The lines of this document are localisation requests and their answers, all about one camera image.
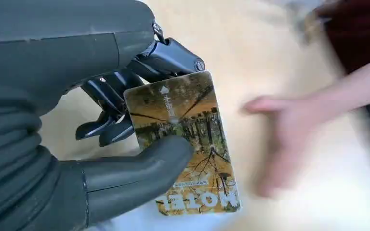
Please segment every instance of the red clothing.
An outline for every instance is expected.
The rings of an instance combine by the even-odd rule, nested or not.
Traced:
[[[348,73],[370,63],[370,0],[345,0],[325,26]]]

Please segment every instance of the card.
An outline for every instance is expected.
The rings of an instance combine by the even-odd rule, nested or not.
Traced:
[[[142,149],[167,135],[185,137],[195,148],[175,184],[156,199],[170,215],[235,212],[240,201],[218,103],[209,72],[125,91]]]

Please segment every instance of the black robotic finger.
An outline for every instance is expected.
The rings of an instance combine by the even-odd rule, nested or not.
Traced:
[[[80,161],[88,195],[88,225],[118,216],[165,193],[192,157],[179,136],[164,137],[136,157]]]
[[[80,125],[76,130],[76,140],[82,140],[92,136],[100,135],[104,129],[115,124],[115,119],[109,112],[102,111],[97,121]]]
[[[108,126],[100,134],[100,147],[105,147],[109,144],[121,141],[132,134],[134,134],[134,128],[130,120],[130,114],[127,111],[122,121]]]

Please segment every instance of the human arm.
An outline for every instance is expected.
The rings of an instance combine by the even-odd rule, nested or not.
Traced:
[[[245,104],[251,113],[271,113],[275,117],[277,149],[259,187],[262,196],[291,183],[303,164],[305,146],[311,132],[322,123],[345,112],[370,104],[370,64],[324,89],[294,100],[267,96]]]

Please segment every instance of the table surface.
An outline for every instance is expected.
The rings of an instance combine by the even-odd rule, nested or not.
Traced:
[[[202,57],[212,73],[242,210],[168,218],[149,203],[105,224],[108,230],[370,231],[370,126],[362,112],[346,114],[316,132],[293,189],[274,200],[252,190],[263,168],[269,123],[240,108],[262,94],[306,94],[341,75],[323,34],[303,44],[286,11],[264,1],[146,3],[164,34]],[[73,90],[42,117],[43,144],[60,159],[139,153],[134,136],[106,148],[99,148],[96,138],[75,141],[75,129],[99,113],[84,92]]]

